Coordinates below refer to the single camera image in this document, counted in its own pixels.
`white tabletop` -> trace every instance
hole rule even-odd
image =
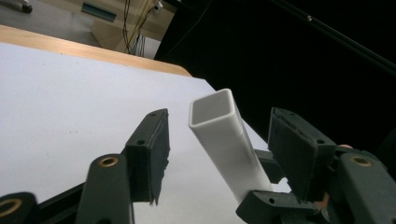
[[[123,150],[147,113],[167,108],[159,205],[135,203],[136,223],[244,223],[188,127],[190,102],[212,92],[199,78],[0,43],[0,196],[29,191],[41,203],[73,188],[94,159]],[[267,149],[247,131],[254,148]]]

